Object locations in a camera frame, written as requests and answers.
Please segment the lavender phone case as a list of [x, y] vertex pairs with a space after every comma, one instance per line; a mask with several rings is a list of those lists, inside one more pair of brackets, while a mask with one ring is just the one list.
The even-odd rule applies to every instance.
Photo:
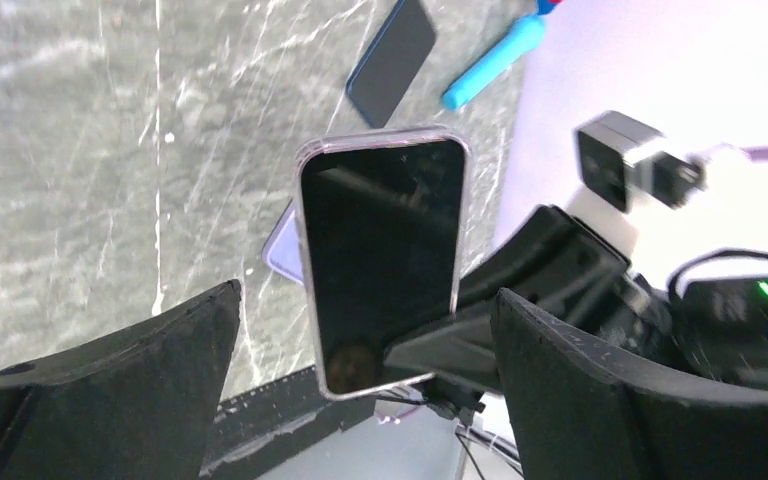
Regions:
[[261, 258], [275, 273], [302, 285], [304, 276], [295, 213], [294, 204], [290, 202], [267, 238]]

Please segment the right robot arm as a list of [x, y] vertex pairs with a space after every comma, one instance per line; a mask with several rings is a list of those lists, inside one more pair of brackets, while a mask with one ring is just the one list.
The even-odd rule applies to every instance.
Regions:
[[539, 206], [461, 283], [456, 310], [386, 349], [389, 367], [500, 392], [493, 334], [506, 290], [576, 329], [640, 357], [728, 383], [768, 389], [768, 276], [695, 280], [654, 290], [629, 258], [582, 220]]

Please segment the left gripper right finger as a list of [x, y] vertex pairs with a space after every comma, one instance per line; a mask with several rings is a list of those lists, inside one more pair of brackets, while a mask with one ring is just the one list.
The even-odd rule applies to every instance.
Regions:
[[652, 362], [503, 289], [490, 325], [529, 479], [768, 479], [768, 391]]

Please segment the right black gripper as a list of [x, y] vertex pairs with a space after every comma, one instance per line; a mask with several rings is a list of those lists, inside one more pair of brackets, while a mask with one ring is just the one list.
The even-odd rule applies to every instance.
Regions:
[[[673, 316], [665, 294], [629, 266], [624, 254], [581, 219], [540, 205], [461, 280], [458, 307], [507, 288], [612, 346], [643, 358], [670, 358]], [[384, 365], [500, 393], [490, 319], [487, 311], [460, 311], [435, 321], [391, 343]]]

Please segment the dark blue phone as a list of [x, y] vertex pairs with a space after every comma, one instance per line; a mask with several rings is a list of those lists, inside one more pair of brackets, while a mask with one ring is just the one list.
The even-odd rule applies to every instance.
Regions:
[[368, 127], [386, 126], [436, 38], [422, 1], [396, 2], [346, 83], [346, 95]]

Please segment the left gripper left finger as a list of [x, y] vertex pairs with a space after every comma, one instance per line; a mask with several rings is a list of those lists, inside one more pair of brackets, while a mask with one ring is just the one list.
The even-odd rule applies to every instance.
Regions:
[[240, 323], [223, 282], [0, 371], [0, 479], [195, 479]]

